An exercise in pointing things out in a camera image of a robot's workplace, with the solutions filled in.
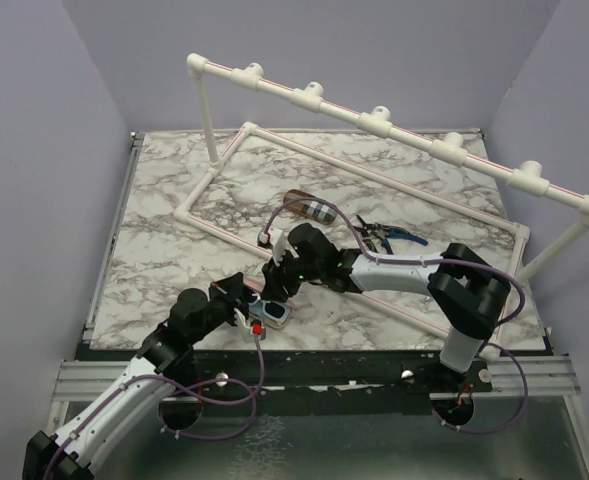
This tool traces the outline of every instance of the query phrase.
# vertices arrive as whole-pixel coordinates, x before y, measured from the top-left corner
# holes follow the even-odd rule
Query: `white pvc pipe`
[[[180,221],[181,223],[190,225],[194,228],[209,233],[210,235],[213,235],[214,237],[223,240],[224,242],[234,245],[235,247],[245,250],[246,252],[257,255],[260,258],[263,258],[265,260],[269,260],[270,258],[272,258],[272,253],[269,250],[265,250],[257,245],[254,245],[242,239],[241,237],[233,235],[223,230],[222,228],[212,225],[204,221],[203,219],[191,215],[187,212],[182,212],[179,211],[179,209],[176,209],[174,211],[174,218]],[[437,338],[444,340],[447,337],[447,330],[434,326],[427,321],[410,315],[409,313],[403,312],[402,310],[399,310],[388,303],[367,297],[365,295],[349,295],[348,297],[351,300],[360,303],[361,305],[377,310],[390,317],[396,318],[397,320],[400,320],[410,326],[418,328],[419,330],[422,330],[426,333],[432,334]]]
[[[241,143],[243,143],[243,141],[247,138],[248,135],[249,127],[246,124],[244,124],[223,152],[223,155],[221,156],[221,161],[216,166],[216,168],[212,167],[207,172],[205,172],[203,178],[199,180],[199,182],[196,184],[196,186],[190,192],[187,198],[183,200],[183,202],[181,202],[181,204],[178,207],[176,207],[176,211],[182,213],[187,213],[190,211],[192,205],[194,205],[194,202],[196,202],[198,197],[205,191],[205,189],[212,182],[212,180],[216,178],[216,176],[223,170],[223,167],[225,166],[227,161],[234,154],[234,152],[241,145]]]
[[[215,75],[221,78],[230,79],[232,69],[229,67],[225,67],[223,65],[218,65],[212,62],[205,63],[203,67],[204,73],[209,73],[211,75]],[[270,93],[272,95],[276,95],[283,99],[289,99],[292,89],[285,86],[280,85],[275,82],[271,82],[269,80],[265,80],[261,78],[256,85],[256,89],[259,91],[263,91],[266,93]],[[361,118],[361,114],[350,110],[348,108],[342,107],[340,105],[333,104],[326,100],[323,100],[319,107],[319,113],[323,113],[330,117],[337,118],[344,122],[350,123],[352,125],[359,125],[359,120]],[[404,130],[400,127],[392,126],[391,130],[387,137],[396,140],[400,143],[405,145],[409,145],[411,147],[417,148],[424,152],[429,152],[432,146],[432,140],[423,137],[414,132],[410,132],[408,130]],[[445,161],[452,165],[457,165],[454,161],[446,160],[443,158],[439,158],[441,161]],[[498,180],[506,181],[510,178],[513,174],[513,170],[508,167],[504,167],[502,165],[498,165],[494,162],[490,162],[489,160],[485,160],[483,158],[477,157],[475,155],[467,154],[465,159],[464,166],[471,170],[474,170],[479,173],[483,173],[490,177],[493,177]],[[523,191],[528,191],[526,187],[521,187],[519,185],[512,185],[514,188],[521,189]],[[564,188],[558,187],[556,185],[550,184],[546,191],[542,194],[542,196],[548,197],[554,201],[562,203],[564,205],[568,205],[572,208],[580,209],[585,206],[585,198],[583,195],[578,193],[566,190]]]
[[[396,140],[404,145],[417,148],[427,152],[432,146],[432,141],[429,138],[425,138],[422,135],[418,135],[412,132],[408,132],[399,127],[392,127],[389,133],[389,138]]]
[[[524,230],[516,234],[514,238],[514,250],[512,250],[512,256],[510,257],[510,262],[507,265],[505,271],[510,275],[516,275],[516,271],[518,270],[519,265],[523,259],[523,252],[525,251],[525,246],[527,245],[527,240],[529,238],[529,229],[527,227],[523,227]],[[501,314],[501,318],[505,316],[506,308],[503,307],[503,311]],[[492,334],[492,338],[490,338],[490,342],[496,343],[501,347],[505,347],[505,335],[506,335],[506,327],[507,325],[502,325],[498,327],[497,330],[494,331]],[[501,351],[496,347],[485,347],[483,351],[480,353],[481,358],[493,362],[498,360],[501,356]]]
[[[510,233],[516,233],[520,229],[520,225],[518,224],[509,222],[499,217],[495,217],[494,215],[490,215],[480,210],[473,209],[471,207],[468,207],[467,205],[456,203],[452,200],[448,200],[433,193],[426,192],[425,190],[421,190],[420,188],[414,187],[412,185],[408,185],[393,178],[386,177],[385,175],[381,175],[380,173],[367,170],[366,168],[360,167],[350,162],[346,162],[344,160],[321,152],[320,150],[315,150],[306,145],[301,145],[300,143],[294,142],[292,140],[289,140],[288,138],[282,137],[260,127],[255,127],[252,133],[258,137],[270,140],[279,145],[283,145],[284,147],[290,148],[304,155],[308,155],[310,157],[316,158],[317,160],[321,160],[323,162],[334,165],[335,167],[342,168],[343,170],[347,170],[349,172],[355,173],[356,175],[360,175],[362,177],[378,182],[382,185],[394,188],[399,192],[407,193],[414,197],[420,198],[421,200],[425,200],[435,205],[445,207],[449,210],[468,216],[475,220],[479,220],[489,225],[493,225],[503,230],[507,230]]]
[[[530,263],[525,265],[516,275],[516,279],[520,282],[526,282],[543,267],[556,258],[565,248],[569,247],[576,240],[581,238],[585,232],[589,230],[589,226],[585,225],[581,220],[576,222],[568,228],[560,237],[539,253]]]
[[[218,152],[216,151],[216,140],[214,140],[214,129],[212,128],[212,115],[210,114],[210,105],[205,91],[205,84],[202,78],[193,78],[198,104],[201,108],[201,124],[203,125],[203,134],[205,135],[205,145],[207,153],[210,156],[210,163],[217,165],[219,163]]]

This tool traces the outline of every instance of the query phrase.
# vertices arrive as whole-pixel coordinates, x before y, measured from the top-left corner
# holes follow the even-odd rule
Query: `blue-handled pliers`
[[[419,243],[423,246],[427,245],[427,240],[424,238],[413,235],[408,230],[395,227],[392,225],[383,225],[381,223],[367,223],[360,215],[356,215],[358,221],[361,222],[362,227],[356,227],[356,230],[363,237],[365,245],[372,250],[377,252],[376,246],[374,245],[373,238],[378,238],[381,241],[381,246],[389,255],[393,255],[394,251],[390,245],[390,238],[398,238],[403,240],[409,240],[411,242]]]

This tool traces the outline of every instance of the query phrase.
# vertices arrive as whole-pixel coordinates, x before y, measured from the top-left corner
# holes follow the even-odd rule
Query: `marble surface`
[[[505,216],[493,179],[432,160],[425,153],[365,134],[285,133],[284,136],[329,154],[384,172],[474,208]],[[217,136],[219,151],[233,134]],[[478,134],[464,135],[464,147],[486,158]],[[151,133],[143,149],[96,318],[94,349],[133,349],[163,321],[177,294],[187,287],[206,289],[210,281],[237,271],[260,279],[264,263],[222,240],[177,222],[172,212],[208,168],[200,134]],[[404,226],[429,240],[421,245],[393,240],[397,254],[439,252],[450,242],[470,246],[490,264],[506,268],[513,236],[445,208],[367,181],[319,160],[250,136],[192,207],[192,213],[254,243],[260,228],[291,188],[337,204],[350,218]],[[275,225],[286,231],[301,222],[286,212]],[[345,225],[315,226],[336,244],[352,247]],[[368,295],[399,306],[447,330],[449,322],[429,297],[397,292]],[[326,289],[304,285],[294,299],[287,326],[270,330],[266,349],[424,349],[442,342],[398,320]],[[541,349],[535,308],[506,325],[505,344]],[[251,349],[242,329],[224,325],[197,345],[203,349]]]

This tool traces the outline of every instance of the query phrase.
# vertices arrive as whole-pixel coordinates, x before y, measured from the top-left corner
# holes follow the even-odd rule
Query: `screw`
[[[483,383],[490,383],[492,381],[492,372],[484,368],[478,372],[478,379]]]
[[[227,385],[227,379],[230,377],[227,376],[227,373],[221,372],[221,373],[217,373],[216,377],[214,377],[214,378],[216,380],[218,380],[218,382],[216,382],[216,385],[223,388],[225,385]]]

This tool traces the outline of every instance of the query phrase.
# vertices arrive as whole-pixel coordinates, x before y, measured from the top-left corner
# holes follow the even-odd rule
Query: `purple wall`
[[[487,131],[495,161],[533,159],[553,183],[589,194],[589,0],[556,10]],[[508,212],[532,227],[532,258],[578,215],[548,200],[505,191]],[[589,418],[589,233],[533,279],[537,304],[559,352],[570,352]]]
[[[45,425],[130,144],[60,2],[0,2],[0,479]]]
[[[558,0],[64,0],[131,130],[199,128],[185,57],[316,80],[408,127],[489,125]],[[344,127],[216,79],[214,124]]]

